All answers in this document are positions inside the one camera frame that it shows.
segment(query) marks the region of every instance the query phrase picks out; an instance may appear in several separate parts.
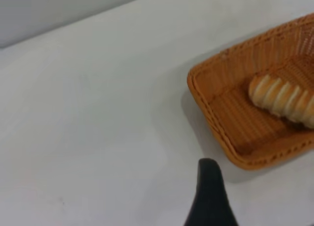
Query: white wall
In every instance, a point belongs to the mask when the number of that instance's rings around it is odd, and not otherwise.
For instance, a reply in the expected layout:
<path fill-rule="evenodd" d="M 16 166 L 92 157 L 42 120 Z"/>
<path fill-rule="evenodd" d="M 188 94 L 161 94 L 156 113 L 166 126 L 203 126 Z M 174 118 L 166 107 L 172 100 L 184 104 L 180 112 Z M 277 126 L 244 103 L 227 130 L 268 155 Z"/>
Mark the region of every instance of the white wall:
<path fill-rule="evenodd" d="M 130 0 L 0 0 L 0 47 Z"/>

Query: orange basket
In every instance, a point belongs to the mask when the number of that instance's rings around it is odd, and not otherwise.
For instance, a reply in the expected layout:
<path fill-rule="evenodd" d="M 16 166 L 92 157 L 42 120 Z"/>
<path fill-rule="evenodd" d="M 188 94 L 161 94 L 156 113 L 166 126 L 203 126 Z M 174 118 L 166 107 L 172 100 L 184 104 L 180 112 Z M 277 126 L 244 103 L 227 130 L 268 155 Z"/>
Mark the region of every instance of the orange basket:
<path fill-rule="evenodd" d="M 314 131 L 278 119 L 248 97 L 256 74 L 314 91 L 314 14 L 235 45 L 191 69 L 189 89 L 227 157 L 254 170 L 312 148 Z"/>

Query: bread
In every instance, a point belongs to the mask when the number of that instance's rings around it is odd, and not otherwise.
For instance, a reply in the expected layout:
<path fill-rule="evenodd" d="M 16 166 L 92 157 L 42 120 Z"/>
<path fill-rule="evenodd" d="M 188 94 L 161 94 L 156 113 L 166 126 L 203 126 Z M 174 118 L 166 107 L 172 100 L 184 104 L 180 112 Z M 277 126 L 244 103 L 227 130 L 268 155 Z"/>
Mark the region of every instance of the bread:
<path fill-rule="evenodd" d="M 257 107 L 278 117 L 314 128 L 314 92 L 292 85 L 279 77 L 256 76 L 249 86 L 249 97 Z"/>

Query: woven basket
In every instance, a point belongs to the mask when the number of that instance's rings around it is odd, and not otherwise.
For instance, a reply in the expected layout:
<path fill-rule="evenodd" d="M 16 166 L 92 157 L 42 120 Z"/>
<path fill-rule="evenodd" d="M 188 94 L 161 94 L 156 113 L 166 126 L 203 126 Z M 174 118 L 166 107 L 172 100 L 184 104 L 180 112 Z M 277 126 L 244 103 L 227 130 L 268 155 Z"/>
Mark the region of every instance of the woven basket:
<path fill-rule="evenodd" d="M 224 50 L 188 74 L 214 136 L 227 157 L 247 170 L 292 158 L 314 143 L 314 131 L 253 106 L 249 82 L 265 73 L 314 91 L 314 14 Z"/>

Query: white tablecloth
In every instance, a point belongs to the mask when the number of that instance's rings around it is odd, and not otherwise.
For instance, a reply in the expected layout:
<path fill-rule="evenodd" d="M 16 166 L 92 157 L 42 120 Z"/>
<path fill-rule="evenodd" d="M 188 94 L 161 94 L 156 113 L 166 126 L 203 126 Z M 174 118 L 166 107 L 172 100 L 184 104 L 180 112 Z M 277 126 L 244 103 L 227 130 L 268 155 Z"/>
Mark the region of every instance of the white tablecloth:
<path fill-rule="evenodd" d="M 1 225 L 182 225 L 202 157 L 241 226 L 314 223 L 314 153 L 235 167 L 186 85 L 196 63 L 313 1 L 137 0 L 1 50 Z"/>

